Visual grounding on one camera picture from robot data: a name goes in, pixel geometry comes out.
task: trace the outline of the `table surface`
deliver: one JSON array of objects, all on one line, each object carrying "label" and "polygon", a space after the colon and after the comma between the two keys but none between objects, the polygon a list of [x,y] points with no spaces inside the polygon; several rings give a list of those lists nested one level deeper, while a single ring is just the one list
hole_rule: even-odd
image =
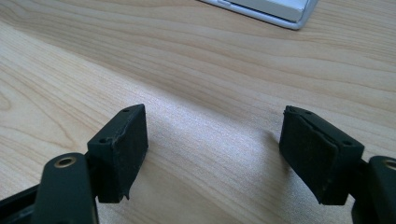
[{"label": "table surface", "polygon": [[286,105],[396,157],[396,4],[320,0],[292,31],[198,1],[0,3],[0,199],[145,104],[131,200],[101,223],[351,223],[284,162]]}]

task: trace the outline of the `light wood surface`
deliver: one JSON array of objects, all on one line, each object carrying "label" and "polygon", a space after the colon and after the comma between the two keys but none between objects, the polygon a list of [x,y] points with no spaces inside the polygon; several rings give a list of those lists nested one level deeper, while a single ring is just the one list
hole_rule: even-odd
[{"label": "light wood surface", "polygon": [[396,4],[320,0],[295,32],[186,0],[0,2],[0,199],[143,103],[149,150],[101,223],[351,223],[278,153],[286,105],[396,157]]}]

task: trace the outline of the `black clamp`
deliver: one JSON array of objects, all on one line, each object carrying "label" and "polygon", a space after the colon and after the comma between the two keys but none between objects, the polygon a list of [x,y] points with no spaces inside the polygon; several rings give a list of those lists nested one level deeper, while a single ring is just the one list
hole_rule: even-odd
[{"label": "black clamp", "polygon": [[88,142],[88,152],[49,161],[39,185],[0,202],[0,223],[98,223],[100,203],[129,199],[148,150],[144,105],[122,109]]},{"label": "black clamp", "polygon": [[343,205],[354,223],[396,223],[396,160],[361,158],[364,145],[311,111],[287,106],[279,149],[319,203]]}]

